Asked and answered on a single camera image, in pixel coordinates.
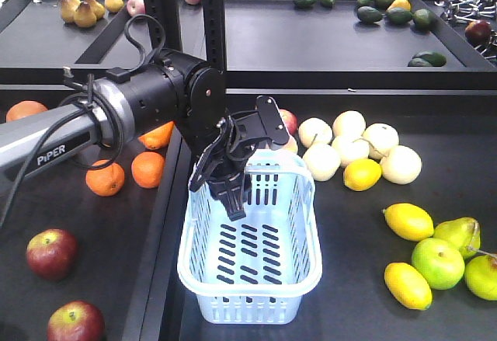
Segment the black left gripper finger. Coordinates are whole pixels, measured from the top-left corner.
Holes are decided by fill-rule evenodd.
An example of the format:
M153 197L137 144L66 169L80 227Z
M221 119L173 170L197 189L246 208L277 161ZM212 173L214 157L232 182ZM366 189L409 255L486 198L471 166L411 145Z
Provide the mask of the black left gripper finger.
M244 209L245 191L243 186L235 186L221 194L221 203L224 205L230 221L239 221L246 217Z

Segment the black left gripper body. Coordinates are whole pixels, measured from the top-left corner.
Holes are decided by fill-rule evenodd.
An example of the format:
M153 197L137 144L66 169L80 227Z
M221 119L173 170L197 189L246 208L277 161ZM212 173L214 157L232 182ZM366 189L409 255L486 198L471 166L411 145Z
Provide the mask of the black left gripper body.
M200 155L189 181L196 192L208 185L219 201L242 201L245 193L245 164L256 146L271 138L271 117L265 113L233 113L218 123L219 135Z

